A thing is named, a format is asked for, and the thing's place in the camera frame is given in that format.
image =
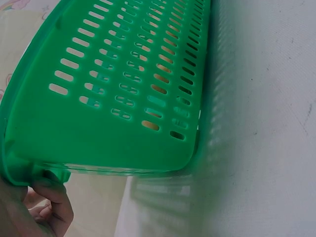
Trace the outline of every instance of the white surface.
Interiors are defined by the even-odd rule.
[[[314,237],[316,1],[213,1],[193,171],[129,179],[116,237]]]

